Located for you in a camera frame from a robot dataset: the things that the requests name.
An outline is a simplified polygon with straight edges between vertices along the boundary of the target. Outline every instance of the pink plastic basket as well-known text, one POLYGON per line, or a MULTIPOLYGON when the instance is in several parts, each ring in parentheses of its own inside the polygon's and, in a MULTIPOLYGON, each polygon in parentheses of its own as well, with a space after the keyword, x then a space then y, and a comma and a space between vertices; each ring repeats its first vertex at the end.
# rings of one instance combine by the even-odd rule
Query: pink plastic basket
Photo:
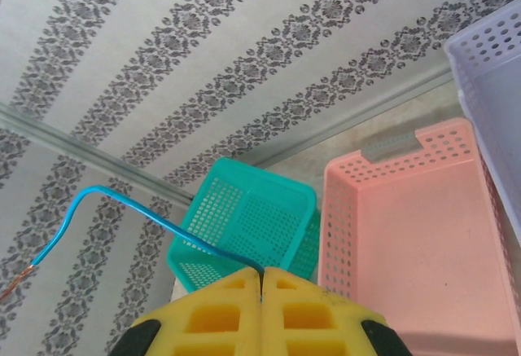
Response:
POLYGON ((518 354, 519 297, 467 120, 330 162, 318 282, 383 314, 415 356, 518 354))

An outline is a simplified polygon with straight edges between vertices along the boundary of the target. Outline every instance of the plastic basket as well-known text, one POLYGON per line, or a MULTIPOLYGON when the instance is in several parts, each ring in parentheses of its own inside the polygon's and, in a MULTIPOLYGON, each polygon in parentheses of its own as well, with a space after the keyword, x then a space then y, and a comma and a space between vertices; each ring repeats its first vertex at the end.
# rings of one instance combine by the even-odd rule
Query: plastic basket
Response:
POLYGON ((521 0, 445 44, 459 100, 521 241, 521 0))
POLYGON ((464 119, 333 160, 319 284, 381 313, 414 355, 517 355, 519 296, 488 188, 464 119))
MULTIPOLYGON (((221 158, 181 224, 206 242, 309 278, 318 260, 320 213, 303 183, 221 158)), ((243 266, 175 238, 167 261, 188 292, 243 266)))

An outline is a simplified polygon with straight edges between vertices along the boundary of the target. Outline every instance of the blue insulated wire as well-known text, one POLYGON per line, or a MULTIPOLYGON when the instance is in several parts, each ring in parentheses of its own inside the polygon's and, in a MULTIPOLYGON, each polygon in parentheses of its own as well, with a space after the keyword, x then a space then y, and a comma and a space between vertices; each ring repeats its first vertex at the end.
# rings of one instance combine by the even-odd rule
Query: blue insulated wire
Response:
POLYGON ((89 195, 90 193, 102 193, 106 196, 111 197, 114 200, 120 201, 122 204, 125 204, 126 206, 135 209, 136 211, 145 215, 147 218, 150 218, 154 222, 160 224, 162 227, 166 228, 168 231, 174 233, 177 236, 180 236, 185 241, 190 242, 199 248, 202 248, 204 251, 211 253, 214 256, 226 257, 231 260, 241 262, 244 265, 250 266, 253 269, 255 269, 257 272, 259 272, 259 276, 261 278, 264 274, 264 267, 261 264, 259 264, 258 262, 255 262, 249 258, 240 256, 238 254, 226 252, 225 250, 216 248, 215 246, 212 246, 211 244, 206 243, 205 241, 203 241, 199 237, 191 234, 190 232, 183 230, 181 227, 175 226, 173 223, 169 222, 168 220, 163 219, 160 215, 150 211, 150 209, 148 209, 147 207, 145 207, 142 204, 139 204, 137 201, 132 200, 127 196, 123 196, 122 194, 118 193, 117 191, 113 191, 112 189, 109 189, 108 187, 104 187, 101 185, 87 187, 77 194, 77 196, 72 201, 70 207, 68 208, 67 214, 65 215, 65 218, 63 219, 62 225, 59 228, 58 232, 53 237, 53 239, 50 240, 50 242, 47 244, 47 246, 36 256, 36 258, 34 258, 33 262, 31 262, 32 265, 38 265, 40 262, 42 262, 42 260, 46 257, 46 255, 49 254, 49 252, 52 250, 52 248, 59 242, 59 240, 61 239, 63 234, 65 234, 65 231, 67 230, 69 224, 71 223, 72 216, 74 216, 77 206, 85 198, 85 196, 89 195))

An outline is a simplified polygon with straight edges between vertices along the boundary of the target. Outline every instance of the exposed copper strand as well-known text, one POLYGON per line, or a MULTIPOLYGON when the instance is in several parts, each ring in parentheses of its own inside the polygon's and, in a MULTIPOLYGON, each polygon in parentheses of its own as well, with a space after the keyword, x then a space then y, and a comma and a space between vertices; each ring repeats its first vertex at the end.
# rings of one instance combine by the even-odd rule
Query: exposed copper strand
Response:
POLYGON ((13 289, 15 289, 16 286, 20 283, 20 281, 22 281, 25 278, 25 276, 31 273, 33 269, 34 265, 29 265, 27 268, 22 270, 22 273, 15 277, 12 283, 9 284, 9 287, 7 287, 6 290, 2 292, 2 295, 0 295, 0 303, 2 303, 2 301, 6 299, 11 292, 13 292, 13 289))

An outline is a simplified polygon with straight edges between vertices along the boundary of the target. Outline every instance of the wallpaper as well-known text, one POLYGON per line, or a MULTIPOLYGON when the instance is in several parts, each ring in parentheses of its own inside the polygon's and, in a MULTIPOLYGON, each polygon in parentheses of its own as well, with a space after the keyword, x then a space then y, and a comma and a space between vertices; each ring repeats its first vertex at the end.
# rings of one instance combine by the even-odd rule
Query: wallpaper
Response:
POLYGON ((1 0, 0 102, 194 192, 445 73, 510 1, 1 0))
MULTIPOLYGON (((57 231, 73 197, 103 184, 173 222, 184 210, 11 132, 0 130, 0 289, 57 231), (10 159, 27 148, 18 164, 10 159)), ((87 196, 60 243, 0 305, 0 354, 107 354, 139 316, 168 303, 172 237, 124 205, 87 196)))

